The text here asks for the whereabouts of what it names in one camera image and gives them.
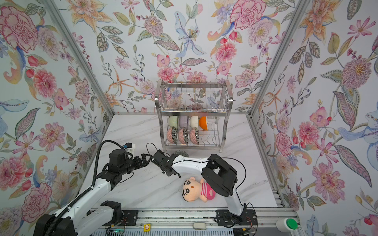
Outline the dark patterned bowl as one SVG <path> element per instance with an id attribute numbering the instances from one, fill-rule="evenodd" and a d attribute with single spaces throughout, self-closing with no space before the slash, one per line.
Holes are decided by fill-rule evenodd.
<path id="1" fill-rule="evenodd" d="M 189 137 L 190 137 L 190 141 L 194 145 L 198 145 L 199 144 L 199 132 L 198 132 L 198 128 L 193 128 L 190 131 L 190 133 L 189 133 Z"/>
<path id="2" fill-rule="evenodd" d="M 188 130 L 185 127 L 178 131 L 178 140 L 183 145 L 187 145 L 189 143 Z"/>
<path id="3" fill-rule="evenodd" d="M 171 144 L 177 144 L 178 137 L 177 137 L 177 129 L 175 127 L 171 127 L 167 131 L 167 140 Z"/>

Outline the dark patterned bowl back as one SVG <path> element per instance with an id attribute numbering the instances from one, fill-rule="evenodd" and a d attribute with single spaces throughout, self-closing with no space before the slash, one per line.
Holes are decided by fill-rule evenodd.
<path id="1" fill-rule="evenodd" d="M 190 133 L 189 133 L 189 137 L 190 137 L 190 141 L 194 145 L 198 145 L 199 144 L 199 132 L 198 132 L 198 128 L 193 128 L 190 131 Z"/>

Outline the light green bowl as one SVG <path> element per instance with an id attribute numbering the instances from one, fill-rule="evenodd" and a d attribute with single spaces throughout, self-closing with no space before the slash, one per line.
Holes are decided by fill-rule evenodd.
<path id="1" fill-rule="evenodd" d="M 177 116 L 170 116 L 168 118 L 168 126 L 171 128 L 178 129 L 178 117 Z"/>

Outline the lilac purple bowl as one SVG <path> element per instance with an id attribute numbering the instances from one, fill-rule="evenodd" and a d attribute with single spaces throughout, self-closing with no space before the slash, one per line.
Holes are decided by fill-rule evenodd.
<path id="1" fill-rule="evenodd" d="M 190 119 L 188 116 L 180 116 L 178 119 L 179 127 L 188 129 L 190 127 Z"/>

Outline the cream bowl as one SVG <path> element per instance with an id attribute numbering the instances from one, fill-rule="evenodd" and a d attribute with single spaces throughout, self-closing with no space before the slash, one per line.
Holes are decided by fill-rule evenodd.
<path id="1" fill-rule="evenodd" d="M 199 128 L 198 116 L 191 116 L 190 117 L 190 127 L 191 127 L 191 129 L 198 129 Z"/>

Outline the white bowl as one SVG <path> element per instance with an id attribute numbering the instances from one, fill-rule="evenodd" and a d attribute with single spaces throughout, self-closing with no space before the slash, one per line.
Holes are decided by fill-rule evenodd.
<path id="1" fill-rule="evenodd" d="M 199 126 L 201 129 L 207 131 L 208 130 L 208 118 L 207 117 L 201 117 L 199 119 Z"/>

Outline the steel two-tier dish rack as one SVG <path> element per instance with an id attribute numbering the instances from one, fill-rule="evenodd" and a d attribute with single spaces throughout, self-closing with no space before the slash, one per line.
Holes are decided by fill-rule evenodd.
<path id="1" fill-rule="evenodd" d="M 231 83 L 168 83 L 160 81 L 154 95 L 159 120 L 160 140 L 163 150 L 168 149 L 208 149 L 222 152 L 225 147 L 228 121 L 233 107 Z M 170 116 L 198 116 L 208 118 L 208 130 L 198 128 L 199 144 L 190 141 L 187 145 L 179 142 L 171 144 L 167 140 L 168 118 Z"/>

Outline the pale green patterned bowl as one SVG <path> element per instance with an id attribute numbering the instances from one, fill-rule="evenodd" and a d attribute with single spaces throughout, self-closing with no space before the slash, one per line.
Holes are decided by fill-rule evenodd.
<path id="1" fill-rule="evenodd" d="M 176 154 L 176 155 L 181 155 L 181 156 L 184 156 L 184 157 L 189 157 L 189 154 L 183 150 L 176 150 L 173 152 L 173 154 Z"/>

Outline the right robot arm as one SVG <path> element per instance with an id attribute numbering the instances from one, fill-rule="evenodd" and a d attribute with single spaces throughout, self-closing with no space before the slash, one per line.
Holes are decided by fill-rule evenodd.
<path id="1" fill-rule="evenodd" d="M 178 154 L 166 155 L 157 151 L 151 161 L 167 176 L 182 174 L 200 175 L 196 180 L 194 176 L 184 181 L 181 195 L 186 202 L 195 202 L 200 199 L 206 203 L 218 196 L 224 197 L 227 203 L 226 210 L 216 210 L 214 221 L 219 226 L 232 228 L 234 226 L 258 225 L 258 218 L 254 209 L 248 209 L 238 195 L 237 170 L 225 158 L 217 154 L 209 158 L 190 158 Z"/>

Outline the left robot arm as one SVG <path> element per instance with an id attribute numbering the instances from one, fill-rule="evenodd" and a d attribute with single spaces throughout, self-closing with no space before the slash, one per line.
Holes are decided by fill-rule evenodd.
<path id="1" fill-rule="evenodd" d="M 127 212 L 119 202 L 106 200 L 97 209 L 94 205 L 110 193 L 123 176 L 148 166 L 148 155 L 133 156 L 131 149 L 115 149 L 109 162 L 94 177 L 94 183 L 67 206 L 52 214 L 44 214 L 36 223 L 35 236 L 90 236 L 101 226 L 126 226 L 136 219 L 137 211 Z"/>

